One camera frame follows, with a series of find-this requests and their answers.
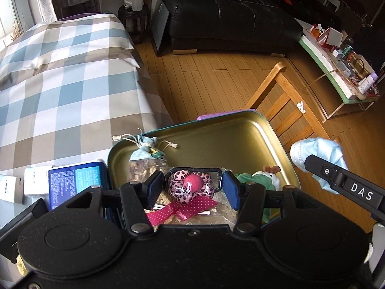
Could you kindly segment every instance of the light blue face mask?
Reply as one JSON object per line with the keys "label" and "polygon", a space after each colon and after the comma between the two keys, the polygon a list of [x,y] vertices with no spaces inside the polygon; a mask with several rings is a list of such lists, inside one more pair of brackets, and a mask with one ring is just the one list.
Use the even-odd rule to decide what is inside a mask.
{"label": "light blue face mask", "polygon": [[[294,143],[290,149],[291,160],[304,172],[308,172],[305,169],[305,160],[312,154],[348,170],[343,160],[341,147],[335,141],[322,138],[308,138]],[[338,192],[330,188],[326,180],[315,175],[313,175],[313,178],[320,183],[322,189],[335,193],[336,195],[338,194]]]}

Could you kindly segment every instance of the round side table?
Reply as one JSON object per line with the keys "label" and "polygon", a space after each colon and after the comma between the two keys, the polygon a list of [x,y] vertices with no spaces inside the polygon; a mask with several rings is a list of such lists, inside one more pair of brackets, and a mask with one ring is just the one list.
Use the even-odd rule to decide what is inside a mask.
{"label": "round side table", "polygon": [[[123,26],[126,26],[127,19],[132,20],[134,24],[134,31],[130,32],[132,35],[139,34],[139,40],[134,41],[135,44],[142,43],[144,39],[144,34],[149,32],[150,30],[150,9],[147,4],[143,4],[143,8],[140,11],[133,11],[131,7],[126,9],[124,5],[122,5],[118,10],[118,18],[122,22]],[[141,24],[141,30],[138,31],[137,19],[139,18]]]}

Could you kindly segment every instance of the bed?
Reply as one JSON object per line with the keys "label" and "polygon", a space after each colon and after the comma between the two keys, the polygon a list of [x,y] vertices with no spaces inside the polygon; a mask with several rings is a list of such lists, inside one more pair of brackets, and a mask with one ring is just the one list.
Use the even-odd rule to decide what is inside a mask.
{"label": "bed", "polygon": [[0,52],[0,174],[107,162],[111,136],[172,124],[112,14],[37,24]]}

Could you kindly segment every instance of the pink polka dot ribbon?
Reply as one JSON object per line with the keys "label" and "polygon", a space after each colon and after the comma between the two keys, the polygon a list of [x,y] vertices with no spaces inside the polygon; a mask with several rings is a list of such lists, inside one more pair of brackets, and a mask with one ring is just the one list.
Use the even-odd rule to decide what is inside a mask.
{"label": "pink polka dot ribbon", "polygon": [[188,204],[182,206],[175,201],[167,204],[163,209],[147,213],[152,226],[163,223],[171,215],[175,214],[181,221],[185,221],[190,217],[197,215],[199,212],[209,209],[216,205],[217,202],[209,197],[196,196]]}

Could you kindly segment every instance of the window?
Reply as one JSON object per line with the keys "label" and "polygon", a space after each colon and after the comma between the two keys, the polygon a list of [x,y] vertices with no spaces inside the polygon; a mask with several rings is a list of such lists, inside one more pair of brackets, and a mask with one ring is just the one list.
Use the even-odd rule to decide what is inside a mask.
{"label": "window", "polygon": [[12,42],[15,12],[11,0],[0,0],[0,51]]}

